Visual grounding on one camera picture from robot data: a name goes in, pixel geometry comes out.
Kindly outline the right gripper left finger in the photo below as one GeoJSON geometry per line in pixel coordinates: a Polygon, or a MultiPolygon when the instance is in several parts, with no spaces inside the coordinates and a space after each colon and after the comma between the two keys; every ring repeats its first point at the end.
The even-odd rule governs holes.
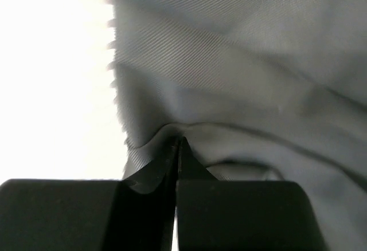
{"type": "Polygon", "coordinates": [[[2,250],[170,250],[178,140],[124,180],[10,179],[2,250]]]}

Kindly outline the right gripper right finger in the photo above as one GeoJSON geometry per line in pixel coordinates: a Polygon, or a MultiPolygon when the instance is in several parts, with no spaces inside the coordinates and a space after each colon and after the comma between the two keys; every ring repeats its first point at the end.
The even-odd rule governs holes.
{"type": "Polygon", "coordinates": [[[221,181],[182,138],[176,188],[180,250],[325,250],[305,191],[288,181],[221,181]]]}

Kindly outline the grey pleated skirt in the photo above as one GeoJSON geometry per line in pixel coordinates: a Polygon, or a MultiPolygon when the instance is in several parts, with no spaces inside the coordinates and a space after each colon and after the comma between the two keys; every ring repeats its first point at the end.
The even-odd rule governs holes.
{"type": "Polygon", "coordinates": [[[286,179],[366,249],[366,0],[112,0],[125,175],[171,136],[220,178],[286,179]]]}

